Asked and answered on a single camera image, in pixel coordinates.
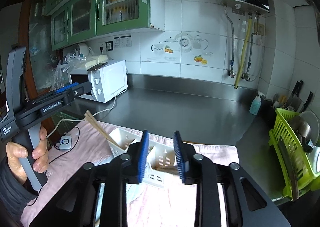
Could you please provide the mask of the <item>black sleeved forearm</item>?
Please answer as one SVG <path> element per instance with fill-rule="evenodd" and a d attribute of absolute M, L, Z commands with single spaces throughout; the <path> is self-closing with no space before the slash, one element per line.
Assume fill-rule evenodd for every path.
<path fill-rule="evenodd" d="M 1 161 L 1 222 L 21 226 L 24 208 L 38 197 L 29 180 L 21 184 L 11 172 L 7 157 Z"/>

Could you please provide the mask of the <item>person's left hand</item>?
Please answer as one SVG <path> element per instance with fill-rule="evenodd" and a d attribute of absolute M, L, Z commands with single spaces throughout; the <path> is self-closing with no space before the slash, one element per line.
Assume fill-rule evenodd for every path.
<path fill-rule="evenodd" d="M 48 142 L 46 136 L 47 130 L 42 126 L 39 131 L 40 142 L 32 153 L 32 157 L 35 159 L 33 169 L 38 173 L 46 172 L 49 165 L 49 152 L 47 150 Z M 25 147 L 13 142 L 8 142 L 5 149 L 9 168 L 17 181 L 23 185 L 27 181 L 27 174 L 25 173 L 19 159 L 27 158 L 28 151 Z"/>

